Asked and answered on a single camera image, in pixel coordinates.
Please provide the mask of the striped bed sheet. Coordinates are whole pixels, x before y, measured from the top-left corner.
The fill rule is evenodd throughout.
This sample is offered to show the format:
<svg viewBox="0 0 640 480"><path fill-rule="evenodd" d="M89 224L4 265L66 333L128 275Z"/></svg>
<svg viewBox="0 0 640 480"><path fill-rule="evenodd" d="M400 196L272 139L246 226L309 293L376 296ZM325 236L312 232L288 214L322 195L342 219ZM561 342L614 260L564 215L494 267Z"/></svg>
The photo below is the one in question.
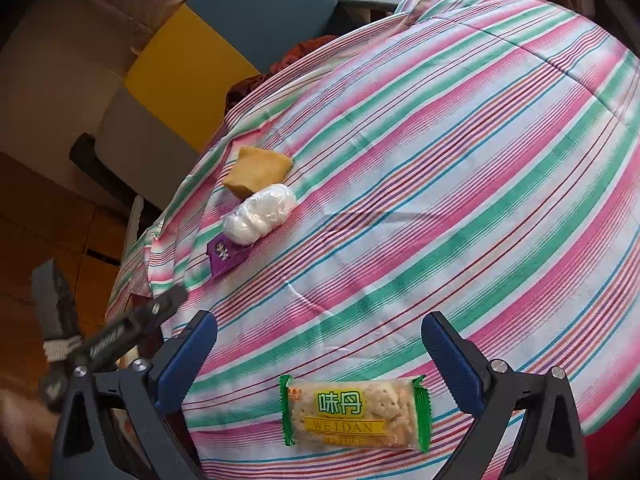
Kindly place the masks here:
<svg viewBox="0 0 640 480"><path fill-rule="evenodd" d="M288 156L297 205L212 278L242 146ZM183 404L212 479L429 479L471 419L425 351L439 311L514 370L564 368L591 468L639 426L639 61L539 0L406 0L270 78L120 267L108 314L183 285L218 339ZM283 442L278 380L419 377L432 445Z"/></svg>

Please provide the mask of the grey yellow blue headboard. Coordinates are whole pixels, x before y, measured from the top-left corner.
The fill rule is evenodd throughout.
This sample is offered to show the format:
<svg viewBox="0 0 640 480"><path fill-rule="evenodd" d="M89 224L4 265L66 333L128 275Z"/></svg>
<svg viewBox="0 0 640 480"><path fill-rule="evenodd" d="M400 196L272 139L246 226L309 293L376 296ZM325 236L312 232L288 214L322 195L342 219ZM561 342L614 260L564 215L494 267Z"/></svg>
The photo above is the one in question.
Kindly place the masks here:
<svg viewBox="0 0 640 480"><path fill-rule="evenodd" d="M323 35L337 0L186 0L138 55L96 135L96 156L165 208L224 120L234 84Z"/></svg>

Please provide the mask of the dark red cloth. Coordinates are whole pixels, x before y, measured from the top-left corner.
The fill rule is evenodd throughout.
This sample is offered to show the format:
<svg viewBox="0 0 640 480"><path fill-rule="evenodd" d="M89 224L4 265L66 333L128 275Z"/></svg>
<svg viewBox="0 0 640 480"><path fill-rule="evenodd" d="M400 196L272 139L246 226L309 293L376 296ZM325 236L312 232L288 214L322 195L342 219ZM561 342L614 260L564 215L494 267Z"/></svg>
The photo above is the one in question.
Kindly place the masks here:
<svg viewBox="0 0 640 480"><path fill-rule="evenodd" d="M267 73L251 76L237 82L227 92L226 102L224 103L224 112L230 112L236 104L239 104L242 99L248 96L250 92L258 88L265 81L334 39L336 39L336 36L334 35L324 35L300 42L299 44L296 44L295 47L292 47L292 49L289 50L279 62L273 63Z"/></svg>

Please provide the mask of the Weidan cracker packet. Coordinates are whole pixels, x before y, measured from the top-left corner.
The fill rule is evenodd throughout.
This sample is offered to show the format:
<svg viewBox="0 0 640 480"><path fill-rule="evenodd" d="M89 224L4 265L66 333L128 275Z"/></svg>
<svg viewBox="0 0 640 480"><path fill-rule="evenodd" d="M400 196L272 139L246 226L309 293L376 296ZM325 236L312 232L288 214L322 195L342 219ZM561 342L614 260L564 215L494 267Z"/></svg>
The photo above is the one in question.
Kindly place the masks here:
<svg viewBox="0 0 640 480"><path fill-rule="evenodd" d="M308 382L279 380L284 443L427 452L431 397L423 378Z"/></svg>

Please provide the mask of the purple snack sachet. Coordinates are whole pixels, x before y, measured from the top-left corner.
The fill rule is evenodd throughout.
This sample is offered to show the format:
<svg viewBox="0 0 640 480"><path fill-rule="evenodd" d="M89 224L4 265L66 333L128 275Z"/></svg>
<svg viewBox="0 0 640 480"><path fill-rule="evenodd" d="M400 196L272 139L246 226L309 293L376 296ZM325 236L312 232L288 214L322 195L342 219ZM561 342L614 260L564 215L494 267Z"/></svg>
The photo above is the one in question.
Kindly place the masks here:
<svg viewBox="0 0 640 480"><path fill-rule="evenodd" d="M224 233L217 234L206 247L212 278L219 278L246 260L250 246L232 242Z"/></svg>

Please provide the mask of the small yellow sponge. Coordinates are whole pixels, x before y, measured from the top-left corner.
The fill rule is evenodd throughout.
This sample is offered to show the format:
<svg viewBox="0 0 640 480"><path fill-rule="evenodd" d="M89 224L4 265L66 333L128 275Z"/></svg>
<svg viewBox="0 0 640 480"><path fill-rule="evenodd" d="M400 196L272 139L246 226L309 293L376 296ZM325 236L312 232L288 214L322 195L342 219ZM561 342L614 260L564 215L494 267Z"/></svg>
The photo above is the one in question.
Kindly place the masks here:
<svg viewBox="0 0 640 480"><path fill-rule="evenodd" d="M269 185L282 183L293 166L292 159L281 153L242 146L222 185L235 197L245 200Z"/></svg>

